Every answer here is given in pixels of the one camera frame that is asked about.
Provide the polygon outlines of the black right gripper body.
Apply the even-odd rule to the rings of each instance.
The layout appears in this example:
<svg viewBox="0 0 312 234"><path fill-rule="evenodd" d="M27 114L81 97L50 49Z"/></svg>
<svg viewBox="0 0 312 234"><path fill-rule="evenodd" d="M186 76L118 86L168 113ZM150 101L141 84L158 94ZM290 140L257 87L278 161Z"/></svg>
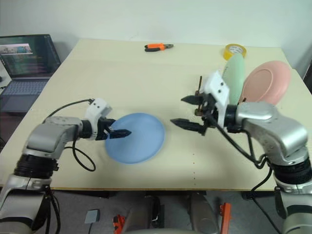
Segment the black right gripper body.
<svg viewBox="0 0 312 234"><path fill-rule="evenodd" d="M201 93L200 96L203 99L201 104L201 119L206 127L215 128L218 117L218 110L215 107L216 100L212 94Z"/></svg>

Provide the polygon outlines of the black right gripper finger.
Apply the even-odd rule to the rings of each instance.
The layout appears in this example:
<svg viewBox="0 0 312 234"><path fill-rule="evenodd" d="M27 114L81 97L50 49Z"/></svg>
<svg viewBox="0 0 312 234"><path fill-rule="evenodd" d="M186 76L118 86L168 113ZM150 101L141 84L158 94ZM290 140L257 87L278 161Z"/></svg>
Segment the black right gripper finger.
<svg viewBox="0 0 312 234"><path fill-rule="evenodd" d="M203 97L199 95L197 96L189 95L189 96L183 97L181 101L186 102L191 105L201 105L203 103Z"/></svg>
<svg viewBox="0 0 312 234"><path fill-rule="evenodd" d="M206 130L207 130L207 126L205 125L201 125L199 123L196 122L191 122L188 119L183 119L183 118L175 118L175 119L171 119L170 120L171 123L173 123L174 125L184 129L184 130L188 130L188 131L193 131L193 132L198 132L200 133L202 136L205 135Z"/></svg>

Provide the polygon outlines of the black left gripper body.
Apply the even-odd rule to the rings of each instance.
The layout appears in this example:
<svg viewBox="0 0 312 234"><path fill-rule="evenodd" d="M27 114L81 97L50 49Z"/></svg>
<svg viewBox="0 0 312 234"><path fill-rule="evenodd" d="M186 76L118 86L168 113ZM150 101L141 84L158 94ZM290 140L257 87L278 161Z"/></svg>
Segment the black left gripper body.
<svg viewBox="0 0 312 234"><path fill-rule="evenodd" d="M112 118L100 117L97 121L97 136L95 140L106 140L108 135L114 131L111 126L115 121Z"/></svg>

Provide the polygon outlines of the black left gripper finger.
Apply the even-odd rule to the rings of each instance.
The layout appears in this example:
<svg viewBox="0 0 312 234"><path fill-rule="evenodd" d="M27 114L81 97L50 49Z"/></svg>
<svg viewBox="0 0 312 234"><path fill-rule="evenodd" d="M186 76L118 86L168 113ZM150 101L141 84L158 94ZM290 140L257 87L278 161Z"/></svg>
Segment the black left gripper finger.
<svg viewBox="0 0 312 234"><path fill-rule="evenodd" d="M112 128L109 128L108 133L110 139L115 139L115 138L125 138L129 136L132 132L126 129L114 130Z"/></svg>

